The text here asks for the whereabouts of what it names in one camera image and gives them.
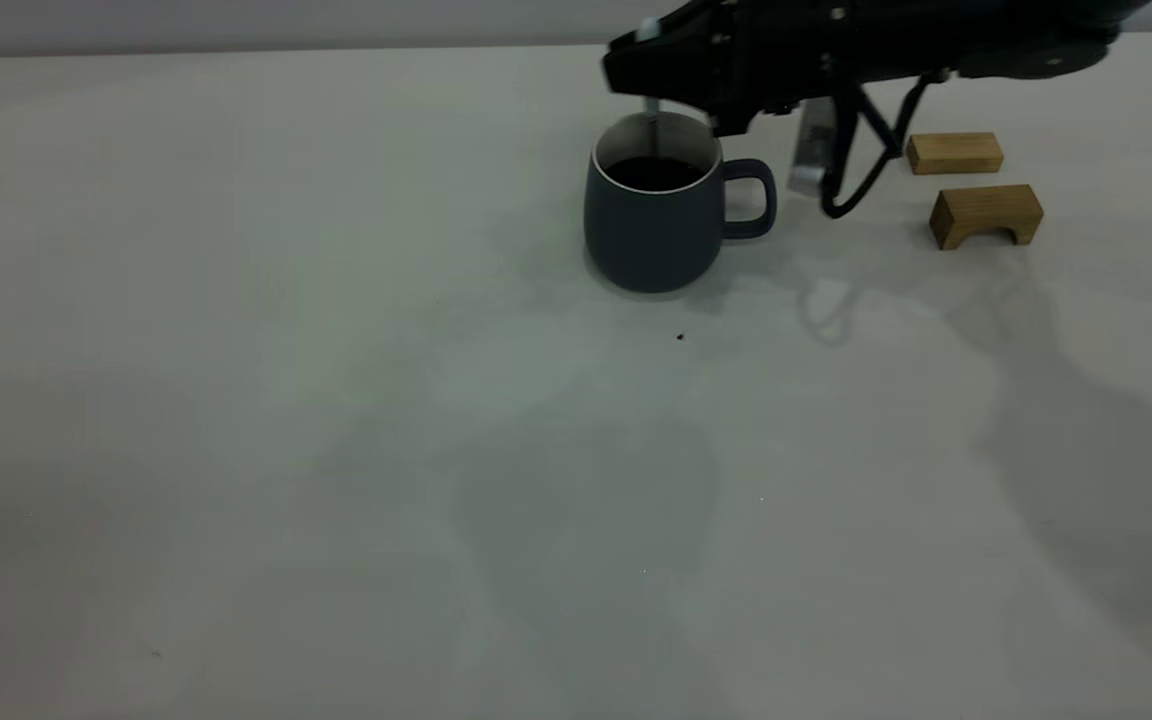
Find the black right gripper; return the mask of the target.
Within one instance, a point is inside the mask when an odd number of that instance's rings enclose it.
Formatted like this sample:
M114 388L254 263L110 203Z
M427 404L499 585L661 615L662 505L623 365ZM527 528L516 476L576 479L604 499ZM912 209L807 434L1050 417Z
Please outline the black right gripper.
M719 137L783 115L844 82L901 79L946 65L960 1L685 1L614 41L613 94L707 111Z

